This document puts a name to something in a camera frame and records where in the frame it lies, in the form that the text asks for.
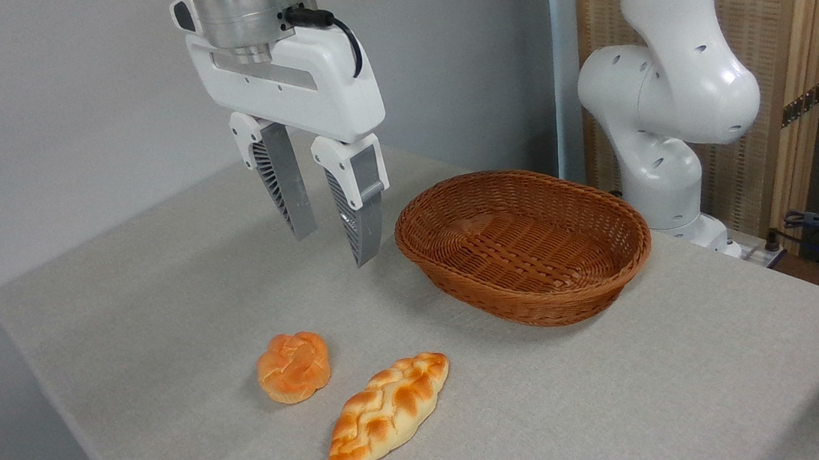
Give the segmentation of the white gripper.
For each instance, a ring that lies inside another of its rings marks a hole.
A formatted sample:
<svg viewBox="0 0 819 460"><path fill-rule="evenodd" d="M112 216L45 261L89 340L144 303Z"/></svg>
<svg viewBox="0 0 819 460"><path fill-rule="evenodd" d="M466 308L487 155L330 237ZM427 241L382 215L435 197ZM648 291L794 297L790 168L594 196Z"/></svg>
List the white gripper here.
<svg viewBox="0 0 819 460"><path fill-rule="evenodd" d="M245 166L297 240L318 227L286 126L319 136L310 151L362 268L380 250L390 187L370 134L386 114L364 49L321 20L316 0L175 0L169 8L200 82L233 110L229 128Z"/></svg>

